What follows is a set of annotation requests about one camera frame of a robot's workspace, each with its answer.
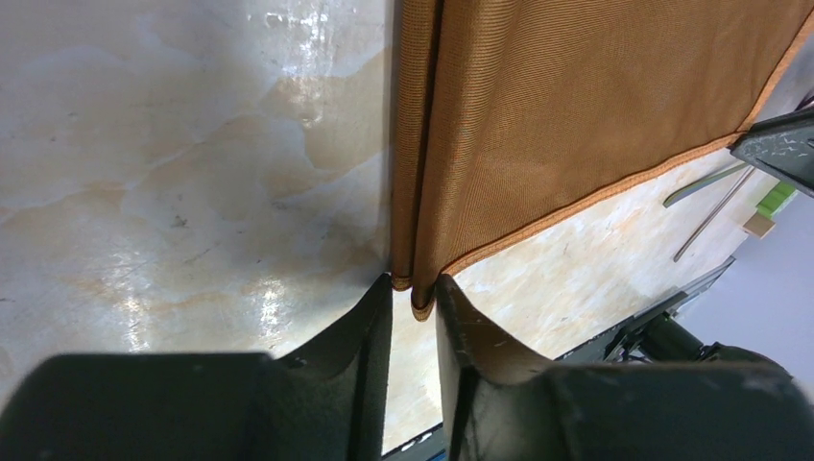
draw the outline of brown mesh fabric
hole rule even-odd
[[[813,6],[405,0],[392,247],[417,317],[441,271],[732,141]]]

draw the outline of metal rod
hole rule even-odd
[[[722,180],[723,178],[725,178],[725,177],[727,177],[729,175],[733,175],[733,174],[737,173],[738,171],[746,168],[747,166],[749,166],[748,163],[741,162],[740,164],[737,164],[737,165],[733,166],[732,168],[730,168],[730,169],[728,169],[726,171],[722,171],[721,173],[717,173],[717,174],[714,174],[714,175],[709,175],[709,176],[703,177],[703,178],[701,178],[701,179],[699,179],[697,181],[691,182],[690,184],[688,184],[688,185],[682,187],[681,189],[679,189],[679,190],[673,192],[672,194],[670,194],[669,197],[664,199],[664,203],[662,205],[664,205],[665,208],[669,208],[670,206],[675,205],[679,201],[681,201],[681,200],[689,197],[690,195],[698,192],[699,190],[707,187],[708,185],[713,185],[717,181],[720,181],[720,180]]]
[[[698,238],[699,235],[701,235],[701,232],[704,231],[704,229],[706,229],[706,226],[708,226],[710,222],[712,222],[712,219],[714,219],[715,216],[717,216],[718,213],[720,213],[721,210],[724,209],[724,206],[726,206],[727,203],[730,202],[732,197],[734,197],[737,191],[740,190],[741,187],[743,187],[743,184],[746,183],[746,181],[753,173],[754,173],[753,166],[750,166],[749,169],[743,172],[738,181],[732,186],[730,191],[727,192],[727,195],[725,195],[724,198],[721,199],[720,202],[718,202],[718,205],[716,205],[715,208],[712,209],[712,211],[706,217],[704,222],[702,222],[701,225],[698,226],[698,228],[694,232],[692,232],[692,235],[690,235],[687,241],[682,245],[679,252],[676,253],[675,256],[673,256],[673,261],[679,262],[679,259],[681,259],[683,254],[687,251],[687,249],[689,249],[689,246],[692,245],[692,242],[694,242],[695,239]]]

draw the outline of light blue wall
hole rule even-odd
[[[706,344],[763,353],[814,384],[814,199],[798,197],[679,321]]]

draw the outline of fabric edge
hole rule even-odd
[[[739,138],[752,126],[757,118],[757,115],[760,113],[760,110],[766,104],[766,101],[768,101],[769,96],[771,96],[772,91],[775,89],[775,86],[777,86],[786,69],[788,69],[788,66],[805,44],[805,40],[811,34],[812,30],[814,30],[814,11],[810,12],[805,21],[802,23],[797,35],[792,40],[791,44],[789,44],[789,47],[786,48],[786,51],[783,53],[782,58],[780,58],[775,70],[772,71],[769,79],[766,81],[766,84],[760,90],[752,110],[750,110],[749,114],[734,133],[714,139],[703,146],[684,151],[665,160],[653,168],[635,173],[618,182],[607,185],[584,197],[582,200],[549,213],[539,218],[537,221],[534,221],[518,230],[504,235],[503,237],[493,240],[491,243],[488,243],[480,248],[476,248],[475,250],[458,257],[444,266],[439,274],[449,274],[450,276],[455,276],[472,264],[486,259],[489,256],[495,255],[527,238],[545,231],[546,229],[570,218],[571,216],[589,208],[590,206],[594,206],[603,200],[607,200],[622,192],[630,190],[639,184],[655,179],[676,167],[688,163],[689,161],[707,156],[719,149],[730,146],[735,140],[737,140],[737,138]],[[406,283],[408,283],[408,285],[399,291],[404,291],[412,286],[412,277],[406,279]],[[413,317],[415,317],[419,322],[425,322],[432,313],[433,306],[435,304],[435,296],[433,296],[430,299],[430,302],[425,306],[416,306],[413,303],[412,296],[410,297],[410,303],[412,305]]]
[[[391,274],[391,280],[393,281],[393,289],[395,291],[407,291],[413,286],[413,281],[409,277]]]

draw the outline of black metal frame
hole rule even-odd
[[[731,154],[814,197],[814,108],[754,124]]]

